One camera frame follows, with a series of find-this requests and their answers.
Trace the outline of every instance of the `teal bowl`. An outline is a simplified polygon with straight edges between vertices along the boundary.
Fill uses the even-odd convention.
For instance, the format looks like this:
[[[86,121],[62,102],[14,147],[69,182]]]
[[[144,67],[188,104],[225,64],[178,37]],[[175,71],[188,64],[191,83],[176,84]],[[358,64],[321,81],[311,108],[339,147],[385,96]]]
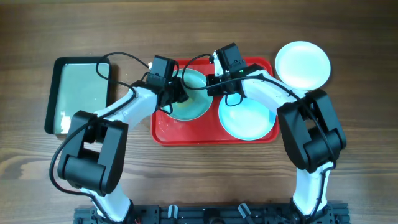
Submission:
[[[228,104],[239,103],[241,95],[228,95]],[[276,121],[276,115],[259,102],[244,98],[236,106],[225,104],[225,96],[218,107],[220,123],[230,135],[244,141],[253,141],[268,134]]]
[[[181,75],[182,69],[180,69],[178,77],[181,77]],[[192,69],[185,70],[184,81],[191,87],[206,86],[206,76]],[[189,99],[183,103],[173,103],[173,113],[169,116],[179,121],[191,121],[204,115],[210,108],[213,97],[207,95],[207,90],[188,90],[185,87],[184,90],[187,92]]]

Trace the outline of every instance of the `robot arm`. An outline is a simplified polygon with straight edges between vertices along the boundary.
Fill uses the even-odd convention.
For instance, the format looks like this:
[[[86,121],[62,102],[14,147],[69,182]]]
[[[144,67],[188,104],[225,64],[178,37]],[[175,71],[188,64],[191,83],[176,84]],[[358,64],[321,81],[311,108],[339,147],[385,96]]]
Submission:
[[[71,120],[68,135],[92,120],[97,119],[97,122],[67,143],[58,165],[58,176],[72,187],[95,196],[96,207],[101,207],[112,222],[134,223],[132,212],[129,212],[133,208],[132,201],[119,184],[128,131],[161,107],[188,98],[180,78],[173,77],[174,66],[174,60],[155,56],[146,81],[132,84],[135,95],[129,90],[109,107],[93,114],[79,111]],[[125,103],[120,110],[98,120]],[[95,141],[103,144],[100,152],[84,148],[84,142]],[[100,209],[98,213],[105,216]]]
[[[242,79],[208,90],[210,96],[239,93],[242,98],[256,100],[278,115],[286,153],[297,167],[296,191],[292,199],[295,210],[301,220],[312,215],[319,217],[322,212],[318,211],[327,205],[328,170],[334,163],[319,129],[325,133],[334,159],[338,159],[346,146],[344,132],[328,95],[323,90],[308,93],[293,89],[270,76],[262,67],[247,66],[235,44],[216,50],[210,60],[215,65],[215,74],[208,76],[208,86]],[[313,113],[320,127],[307,128],[305,121],[309,120],[309,114],[306,109]]]

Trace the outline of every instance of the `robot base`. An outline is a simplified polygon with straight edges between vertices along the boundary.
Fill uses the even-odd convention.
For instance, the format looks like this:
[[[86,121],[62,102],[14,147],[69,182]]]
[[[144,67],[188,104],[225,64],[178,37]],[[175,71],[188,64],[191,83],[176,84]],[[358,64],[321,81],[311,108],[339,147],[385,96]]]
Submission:
[[[133,224],[288,224],[302,223],[290,203],[263,206],[159,207],[134,206]],[[96,207],[75,209],[73,224],[107,224]],[[350,224],[347,204],[328,203],[314,224]]]

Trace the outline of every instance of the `red tray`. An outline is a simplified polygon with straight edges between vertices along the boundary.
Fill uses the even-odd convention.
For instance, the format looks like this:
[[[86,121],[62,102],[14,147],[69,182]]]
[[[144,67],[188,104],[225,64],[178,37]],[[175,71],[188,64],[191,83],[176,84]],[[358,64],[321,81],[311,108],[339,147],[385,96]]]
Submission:
[[[258,64],[263,66],[270,75],[271,64],[259,57],[245,58],[248,65]],[[177,60],[180,68],[183,68],[190,60]],[[204,75],[214,73],[214,65],[209,64],[208,59],[198,59],[188,68],[197,70]],[[202,144],[259,144],[273,141],[279,133],[278,119],[274,127],[264,137],[255,141],[243,141],[232,137],[222,127],[218,119],[218,106],[222,96],[213,98],[209,110],[201,117],[193,121],[177,121],[161,111],[157,111],[150,119],[150,132],[155,142],[163,146],[188,146]]]

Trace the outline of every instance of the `wooden table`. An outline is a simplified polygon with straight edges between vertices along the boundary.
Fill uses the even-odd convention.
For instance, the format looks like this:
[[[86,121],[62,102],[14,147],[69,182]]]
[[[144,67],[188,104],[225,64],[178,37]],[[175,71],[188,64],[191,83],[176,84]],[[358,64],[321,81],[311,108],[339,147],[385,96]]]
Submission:
[[[398,222],[398,16],[381,1],[167,1],[0,6],[0,223],[71,223],[85,197],[49,181],[61,143],[44,133],[54,61],[124,51],[192,58],[231,42],[272,63],[286,43],[327,52],[324,86],[346,133],[328,199],[349,204],[352,223]],[[112,57],[119,79],[143,67]],[[117,87],[117,97],[126,89]],[[162,147],[145,119],[129,134],[121,184],[134,203],[288,202],[295,167],[282,138],[249,146]]]

